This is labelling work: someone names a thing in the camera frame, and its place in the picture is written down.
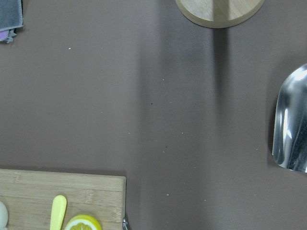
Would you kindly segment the white steamed bun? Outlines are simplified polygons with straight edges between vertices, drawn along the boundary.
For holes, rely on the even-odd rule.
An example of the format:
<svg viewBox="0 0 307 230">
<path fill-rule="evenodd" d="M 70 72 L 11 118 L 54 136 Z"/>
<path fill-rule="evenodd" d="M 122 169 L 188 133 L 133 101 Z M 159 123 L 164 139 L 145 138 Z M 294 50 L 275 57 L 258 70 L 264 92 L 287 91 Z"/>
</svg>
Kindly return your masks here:
<svg viewBox="0 0 307 230">
<path fill-rule="evenodd" d="M 0 201 L 0 230 L 6 230 L 8 224 L 9 214 L 7 207 Z"/>
</svg>

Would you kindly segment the wooden mug tree stand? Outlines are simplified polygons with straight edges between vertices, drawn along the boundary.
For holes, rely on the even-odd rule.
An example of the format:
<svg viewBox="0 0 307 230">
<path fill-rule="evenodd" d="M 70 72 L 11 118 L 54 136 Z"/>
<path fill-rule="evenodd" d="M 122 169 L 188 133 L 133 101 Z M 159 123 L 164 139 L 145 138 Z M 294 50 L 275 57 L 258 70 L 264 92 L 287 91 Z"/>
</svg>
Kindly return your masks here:
<svg viewBox="0 0 307 230">
<path fill-rule="evenodd" d="M 263 0 L 177 0 L 182 14 L 193 23 L 207 28 L 228 28 L 251 18 Z"/>
</svg>

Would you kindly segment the lemon slice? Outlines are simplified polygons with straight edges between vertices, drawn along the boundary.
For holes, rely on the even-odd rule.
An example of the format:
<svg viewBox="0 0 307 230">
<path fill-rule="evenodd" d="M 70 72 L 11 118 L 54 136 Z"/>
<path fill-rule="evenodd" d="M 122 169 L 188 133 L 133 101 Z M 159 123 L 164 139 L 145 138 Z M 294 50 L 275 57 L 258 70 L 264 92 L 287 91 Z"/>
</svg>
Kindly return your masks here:
<svg viewBox="0 0 307 230">
<path fill-rule="evenodd" d="M 89 215 L 77 215 L 69 220 L 65 230 L 102 230 L 98 220 Z"/>
</svg>

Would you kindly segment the metal scoop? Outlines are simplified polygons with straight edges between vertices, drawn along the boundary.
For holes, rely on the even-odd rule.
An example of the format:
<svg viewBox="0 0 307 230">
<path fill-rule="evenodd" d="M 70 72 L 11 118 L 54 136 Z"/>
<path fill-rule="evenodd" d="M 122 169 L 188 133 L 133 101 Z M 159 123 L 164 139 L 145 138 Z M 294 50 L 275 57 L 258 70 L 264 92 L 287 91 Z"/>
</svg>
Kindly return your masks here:
<svg viewBox="0 0 307 230">
<path fill-rule="evenodd" d="M 281 85 L 274 121 L 272 156 L 288 170 L 307 172 L 307 65 Z"/>
</svg>

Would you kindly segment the bamboo cutting board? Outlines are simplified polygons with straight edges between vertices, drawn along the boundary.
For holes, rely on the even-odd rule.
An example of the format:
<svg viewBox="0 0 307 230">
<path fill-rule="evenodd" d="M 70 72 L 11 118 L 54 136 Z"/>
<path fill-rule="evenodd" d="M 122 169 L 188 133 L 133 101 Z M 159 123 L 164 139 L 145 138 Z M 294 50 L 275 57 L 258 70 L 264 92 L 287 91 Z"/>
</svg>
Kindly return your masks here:
<svg viewBox="0 0 307 230">
<path fill-rule="evenodd" d="M 104 230 L 120 230 L 125 217 L 123 176 L 2 169 L 0 200 L 9 213 L 10 230 L 48 230 L 54 197 L 63 195 L 63 224 L 79 214 L 98 220 Z"/>
</svg>

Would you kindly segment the grey folded cloth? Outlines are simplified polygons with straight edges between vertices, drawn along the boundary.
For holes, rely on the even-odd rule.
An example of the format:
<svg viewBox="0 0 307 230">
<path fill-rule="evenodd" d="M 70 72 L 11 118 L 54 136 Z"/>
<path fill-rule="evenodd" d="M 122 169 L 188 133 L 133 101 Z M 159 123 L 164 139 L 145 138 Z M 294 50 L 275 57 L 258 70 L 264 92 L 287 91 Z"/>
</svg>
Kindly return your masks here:
<svg viewBox="0 0 307 230">
<path fill-rule="evenodd" d="M 24 25 L 21 0 L 0 1 L 0 41 L 11 43 L 16 36 L 15 29 Z"/>
</svg>

